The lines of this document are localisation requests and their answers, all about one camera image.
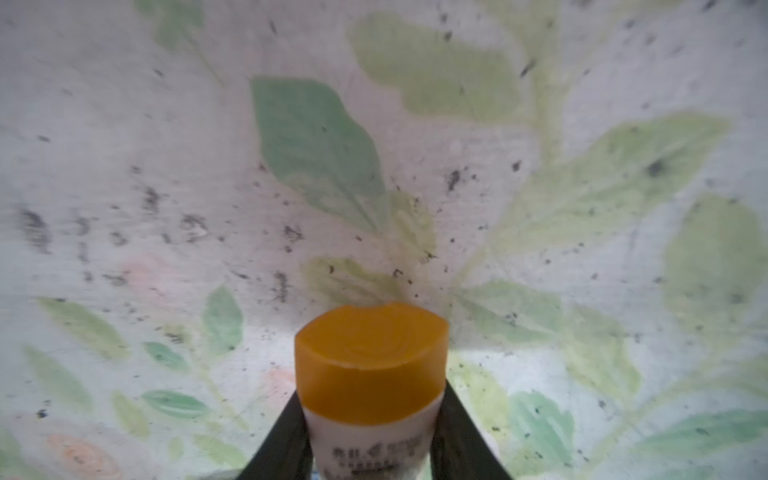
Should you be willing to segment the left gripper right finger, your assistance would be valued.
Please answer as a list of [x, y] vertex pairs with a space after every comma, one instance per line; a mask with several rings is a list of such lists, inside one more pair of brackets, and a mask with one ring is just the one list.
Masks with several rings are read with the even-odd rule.
[[449, 382], [430, 445], [431, 478], [435, 480], [512, 480]]

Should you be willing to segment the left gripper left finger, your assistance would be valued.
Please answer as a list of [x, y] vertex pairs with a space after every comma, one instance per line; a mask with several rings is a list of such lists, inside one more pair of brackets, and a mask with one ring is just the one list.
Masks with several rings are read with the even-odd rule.
[[264, 442], [237, 480], [309, 480], [314, 457], [298, 395], [294, 392]]

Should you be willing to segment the white gold tube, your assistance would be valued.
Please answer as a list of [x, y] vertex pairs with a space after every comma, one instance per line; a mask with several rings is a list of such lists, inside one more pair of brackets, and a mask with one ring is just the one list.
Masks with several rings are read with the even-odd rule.
[[294, 339], [298, 399], [322, 479], [414, 479], [446, 389], [449, 324], [423, 308], [342, 306]]

